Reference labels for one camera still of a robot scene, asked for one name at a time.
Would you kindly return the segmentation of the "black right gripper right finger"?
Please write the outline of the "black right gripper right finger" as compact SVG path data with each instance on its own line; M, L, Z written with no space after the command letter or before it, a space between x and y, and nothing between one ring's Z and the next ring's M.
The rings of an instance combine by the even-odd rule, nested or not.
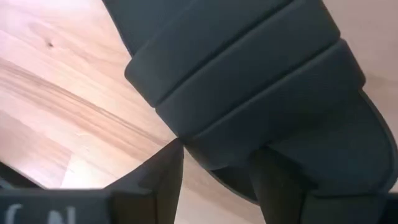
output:
M317 196L300 167L271 149L250 156L250 180L266 223L397 224L397 194Z

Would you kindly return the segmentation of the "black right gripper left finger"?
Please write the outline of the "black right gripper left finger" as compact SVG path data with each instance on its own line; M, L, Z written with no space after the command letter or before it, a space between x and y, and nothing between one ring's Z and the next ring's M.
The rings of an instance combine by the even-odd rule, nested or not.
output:
M103 189L44 189L1 164L1 224L147 224L175 221L183 145L168 143Z

